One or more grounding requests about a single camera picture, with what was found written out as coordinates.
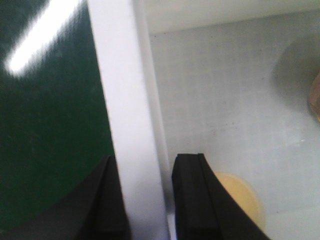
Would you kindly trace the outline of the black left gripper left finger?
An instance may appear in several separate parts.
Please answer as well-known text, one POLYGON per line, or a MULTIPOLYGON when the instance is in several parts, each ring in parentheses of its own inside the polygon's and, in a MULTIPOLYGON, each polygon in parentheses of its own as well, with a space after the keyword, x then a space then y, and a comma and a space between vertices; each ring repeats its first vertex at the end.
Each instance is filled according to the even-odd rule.
POLYGON ((130 240, 114 156, 104 157, 68 195, 2 240, 130 240))

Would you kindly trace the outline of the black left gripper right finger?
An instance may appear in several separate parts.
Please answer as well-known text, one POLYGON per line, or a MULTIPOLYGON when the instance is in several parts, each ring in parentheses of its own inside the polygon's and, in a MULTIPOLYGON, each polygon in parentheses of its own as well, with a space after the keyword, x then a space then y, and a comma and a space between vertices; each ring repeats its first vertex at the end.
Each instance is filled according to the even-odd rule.
POLYGON ((223 187, 204 154, 179 153, 171 178, 177 239, 268 239, 223 187))

